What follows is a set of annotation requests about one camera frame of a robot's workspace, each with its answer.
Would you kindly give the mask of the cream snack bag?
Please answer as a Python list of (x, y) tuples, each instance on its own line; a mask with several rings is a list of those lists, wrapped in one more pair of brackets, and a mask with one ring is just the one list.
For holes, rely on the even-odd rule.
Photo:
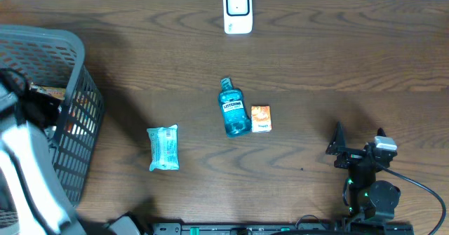
[(65, 99), (65, 88), (56, 88), (56, 87), (49, 87), (49, 86), (39, 86), (35, 84), (30, 85), (30, 90), (36, 91), (38, 93), (51, 96), (53, 98), (64, 100)]

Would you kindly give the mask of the small orange box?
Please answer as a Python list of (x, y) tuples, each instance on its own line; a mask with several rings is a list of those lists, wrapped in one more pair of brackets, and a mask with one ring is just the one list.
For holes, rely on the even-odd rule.
[(252, 106), (251, 121), (253, 133), (266, 133), (272, 130), (270, 106)]

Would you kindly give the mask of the blue Listerine mouthwash bottle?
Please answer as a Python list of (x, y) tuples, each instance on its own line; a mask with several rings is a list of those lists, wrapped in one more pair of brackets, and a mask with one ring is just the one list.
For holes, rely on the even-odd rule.
[(218, 104), (224, 120), (227, 137), (238, 137), (251, 132), (251, 120), (246, 113), (243, 93), (232, 85), (232, 80), (225, 77), (220, 80), (221, 92)]

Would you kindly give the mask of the teal wet wipes pack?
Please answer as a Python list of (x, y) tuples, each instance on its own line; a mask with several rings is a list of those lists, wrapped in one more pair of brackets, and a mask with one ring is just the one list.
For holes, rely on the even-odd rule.
[(170, 127), (148, 128), (151, 142), (152, 161), (149, 170), (179, 170), (177, 144), (178, 125)]

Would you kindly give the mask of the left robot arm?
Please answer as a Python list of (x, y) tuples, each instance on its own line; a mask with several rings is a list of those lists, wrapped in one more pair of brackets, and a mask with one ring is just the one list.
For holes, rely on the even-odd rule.
[(20, 118), (18, 96), (1, 87), (1, 172), (20, 234), (141, 234), (124, 215), (111, 224), (82, 220), (55, 174), (45, 133)]

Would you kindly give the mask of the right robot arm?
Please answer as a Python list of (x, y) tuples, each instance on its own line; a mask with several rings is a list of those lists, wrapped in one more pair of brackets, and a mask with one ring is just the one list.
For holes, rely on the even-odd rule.
[(350, 148), (338, 122), (326, 154), (336, 156), (334, 167), (348, 171), (342, 197), (349, 207), (349, 217), (342, 221), (343, 230), (384, 229), (394, 218), (401, 191), (390, 182), (377, 180), (376, 174), (388, 168), (397, 155), (395, 141), (379, 128), (374, 140), (362, 149)]

